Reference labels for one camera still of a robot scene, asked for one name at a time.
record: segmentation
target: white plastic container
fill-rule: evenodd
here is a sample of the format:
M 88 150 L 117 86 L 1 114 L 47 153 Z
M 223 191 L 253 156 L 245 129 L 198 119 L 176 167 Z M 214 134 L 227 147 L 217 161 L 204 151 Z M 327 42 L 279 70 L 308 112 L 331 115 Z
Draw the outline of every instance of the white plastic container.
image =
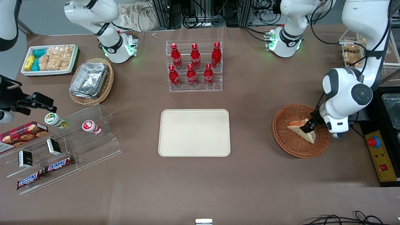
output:
M 72 55 L 71 55 L 71 60 L 70 64 L 68 65 L 68 69 L 66 70 L 45 70 L 45 71 L 26 71 L 24 70 L 24 67 L 22 66 L 21 68 L 21 73 L 25 76 L 58 76 L 62 74 L 68 74 L 72 72 L 72 69 L 74 68 L 75 64 L 75 59 L 76 55 L 78 54 L 78 47 L 74 44 L 61 44 L 61 45 L 43 45 L 43 46 L 32 46 L 29 47 L 28 53 L 25 56 L 24 63 L 22 65 L 25 65 L 26 60 L 28 59 L 28 56 L 30 56 L 35 49 L 43 49 L 43 48 L 49 48 L 49 47 L 61 47 L 63 45 L 69 45 L 73 46 L 74 49 L 72 50 Z
M 82 124 L 82 129 L 84 131 L 90 132 L 94 135 L 98 135 L 101 133 L 101 127 L 98 126 L 94 121 L 92 120 L 86 120 Z

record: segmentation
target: snickers bar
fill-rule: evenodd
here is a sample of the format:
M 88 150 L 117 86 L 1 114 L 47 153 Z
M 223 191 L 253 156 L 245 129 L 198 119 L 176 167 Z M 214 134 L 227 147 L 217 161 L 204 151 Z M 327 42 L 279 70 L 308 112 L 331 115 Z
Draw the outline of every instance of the snickers bar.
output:
M 44 171 L 46 173 L 48 173 L 48 172 L 54 171 L 54 170 L 59 169 L 59 168 L 61 168 L 63 166 L 66 166 L 66 165 L 69 165 L 69 164 L 73 164 L 73 163 L 75 163 L 74 158 L 72 156 L 70 156 L 70 157 L 68 157 L 66 159 L 63 159 L 63 160 L 59 161 L 59 162 L 51 164 L 48 167 L 44 167 Z
M 36 172 L 28 177 L 25 177 L 24 179 L 17 182 L 17 190 L 25 185 L 28 185 L 28 184 L 38 180 L 41 177 L 44 177 L 45 175 L 46 174 L 45 174 L 44 170 L 41 169 L 38 172 Z

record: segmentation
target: red bottle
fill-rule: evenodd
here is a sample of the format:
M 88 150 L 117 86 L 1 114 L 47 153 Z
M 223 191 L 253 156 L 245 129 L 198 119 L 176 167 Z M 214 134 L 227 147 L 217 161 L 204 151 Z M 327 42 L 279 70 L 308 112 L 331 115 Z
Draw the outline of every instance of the red bottle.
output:
M 221 43 L 218 41 L 214 43 L 214 50 L 211 53 L 211 66 L 213 68 L 219 68 L 221 66 L 222 52 L 220 47 Z
M 197 44 L 192 44 L 192 53 L 190 54 L 190 58 L 192 59 L 193 68 L 195 70 L 200 69 L 200 52 L 197 50 Z
M 178 72 L 175 71 L 175 68 L 173 65 L 170 65 L 168 69 L 170 71 L 170 81 L 171 81 L 172 87 L 180 88 L 180 80 L 179 80 Z
M 175 43 L 171 44 L 171 49 L 172 49 L 171 53 L 172 63 L 174 64 L 177 70 L 180 70 L 182 69 L 182 57 Z
M 188 76 L 189 86 L 192 88 L 197 86 L 197 79 L 196 79 L 196 71 L 194 71 L 193 65 L 189 63 L 188 65 L 188 72 L 186 74 Z
M 214 84 L 214 72 L 211 70 L 211 64 L 206 64 L 206 70 L 204 71 L 204 84 L 206 87 L 211 87 Z

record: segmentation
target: emergency stop button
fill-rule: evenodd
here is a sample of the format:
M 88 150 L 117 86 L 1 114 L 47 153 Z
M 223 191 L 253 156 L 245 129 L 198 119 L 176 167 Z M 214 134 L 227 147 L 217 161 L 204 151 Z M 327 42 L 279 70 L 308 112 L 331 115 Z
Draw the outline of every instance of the emergency stop button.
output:
M 380 139 L 377 136 L 372 136 L 372 137 L 368 138 L 367 144 L 368 144 L 368 146 L 377 149 L 380 147 Z

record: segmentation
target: table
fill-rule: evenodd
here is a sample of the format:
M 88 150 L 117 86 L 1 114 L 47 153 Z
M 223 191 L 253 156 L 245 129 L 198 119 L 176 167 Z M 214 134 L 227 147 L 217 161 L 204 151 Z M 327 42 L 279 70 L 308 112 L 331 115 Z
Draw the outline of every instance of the table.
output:
M 336 41 L 346 28 L 316 25 L 315 30 L 322 39 Z M 115 81 L 102 105 L 113 114 L 111 130 L 123 153 L 28 196 L 19 196 L 15 181 L 2 174 L 0 223 L 173 225 L 213 218 L 216 225 L 301 224 L 323 214 L 353 217 L 353 210 L 398 223 L 400 189 L 378 187 L 365 141 L 353 131 L 332 139 L 315 159 L 288 155 L 272 135 L 272 118 L 279 108 L 296 102 L 316 104 L 323 76 L 343 65 L 340 46 L 320 43 L 307 29 L 300 50 L 291 58 L 279 58 L 238 28 L 156 33 L 157 38 L 146 33 L 137 57 L 112 64 Z M 76 44 L 81 50 L 78 65 L 104 58 L 94 35 L 27 38 L 28 46 Z M 214 38 L 224 41 L 223 91 L 170 93 L 166 41 Z M 85 108 L 68 95 L 71 76 L 19 74 L 17 80 L 25 93 L 52 97 L 60 116 Z M 231 154 L 159 156 L 160 115 L 168 108 L 228 110 Z M 29 117 L 16 114 L 1 130 L 42 121 L 46 113 L 37 109 Z

